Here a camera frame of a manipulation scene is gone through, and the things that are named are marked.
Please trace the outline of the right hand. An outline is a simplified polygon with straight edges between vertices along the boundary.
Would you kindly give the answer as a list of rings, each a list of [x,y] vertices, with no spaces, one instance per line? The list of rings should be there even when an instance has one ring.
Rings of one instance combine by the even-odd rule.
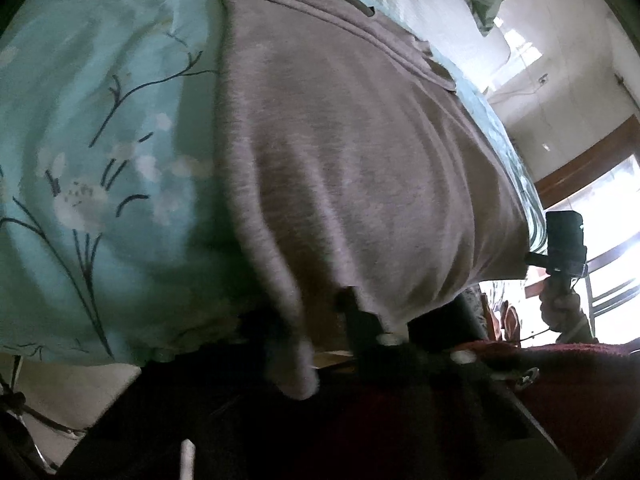
[[[568,332],[582,316],[580,296],[574,290],[565,288],[554,276],[544,281],[539,300],[541,318],[552,332]]]

